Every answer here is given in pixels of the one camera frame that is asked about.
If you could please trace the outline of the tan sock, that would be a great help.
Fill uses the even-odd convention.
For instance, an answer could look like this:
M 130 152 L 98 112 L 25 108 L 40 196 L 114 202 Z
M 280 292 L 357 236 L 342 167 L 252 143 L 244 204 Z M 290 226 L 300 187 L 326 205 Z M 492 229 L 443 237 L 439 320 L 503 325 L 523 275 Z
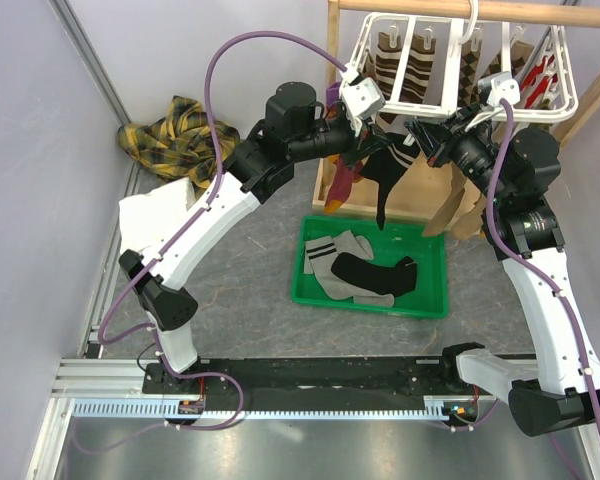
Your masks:
M 426 224 L 422 236 L 434 237 L 440 235 L 449 226 L 456 214 L 465 193 L 466 177 L 454 164 L 451 166 L 451 190 L 449 196 Z
M 464 241 L 479 234 L 483 225 L 482 214 L 486 205 L 486 196 L 480 194 L 473 208 L 452 225 L 451 236 L 456 240 Z

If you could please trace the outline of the white clip hanger rack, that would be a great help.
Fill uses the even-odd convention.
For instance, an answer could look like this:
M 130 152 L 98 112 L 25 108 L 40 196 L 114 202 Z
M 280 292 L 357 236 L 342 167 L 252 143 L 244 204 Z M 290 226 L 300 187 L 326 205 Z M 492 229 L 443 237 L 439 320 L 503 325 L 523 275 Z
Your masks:
M 372 12 L 348 65 L 381 87 L 389 115 L 446 118 L 478 100 L 479 83 L 502 74 L 516 122 L 558 124 L 579 106 L 566 30 L 550 25 L 532 42 L 527 25 Z

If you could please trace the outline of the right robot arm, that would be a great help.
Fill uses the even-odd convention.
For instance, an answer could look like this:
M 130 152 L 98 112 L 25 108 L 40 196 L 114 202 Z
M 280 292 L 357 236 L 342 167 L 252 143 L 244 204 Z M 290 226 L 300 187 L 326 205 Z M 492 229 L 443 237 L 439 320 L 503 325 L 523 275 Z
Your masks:
M 497 181 L 482 215 L 483 230 L 519 297 L 537 364 L 523 368 L 480 344 L 444 349 L 438 368 L 447 392 L 471 384 L 505 403 L 519 429 L 534 437 L 594 422 L 600 415 L 600 361 L 571 289 L 565 241 L 545 199 L 561 172 L 559 143 L 547 131 L 525 127 L 500 144 L 488 122 L 469 125 L 472 106 L 443 121 L 405 126 L 429 166 L 451 165 L 481 193 Z

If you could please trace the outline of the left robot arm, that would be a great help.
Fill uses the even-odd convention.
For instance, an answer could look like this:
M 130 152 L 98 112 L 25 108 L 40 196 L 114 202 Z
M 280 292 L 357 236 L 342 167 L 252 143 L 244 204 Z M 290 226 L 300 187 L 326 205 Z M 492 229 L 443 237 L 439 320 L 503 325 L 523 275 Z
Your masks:
M 193 270 L 236 223 L 293 179 L 295 164 L 337 155 L 355 165 L 386 146 L 387 136 L 371 120 L 384 105 L 370 78 L 342 84 L 329 108 L 310 85 L 284 83 L 267 100 L 263 119 L 228 156 L 221 177 L 195 203 L 184 204 L 175 226 L 160 229 L 149 217 L 165 189 L 133 196 L 134 206 L 121 216 L 134 214 L 153 238 L 145 247 L 125 249 L 119 264 L 156 332 L 169 364 L 164 379 L 176 392 L 191 392 L 200 378 L 191 333 L 198 303 L 184 287 Z

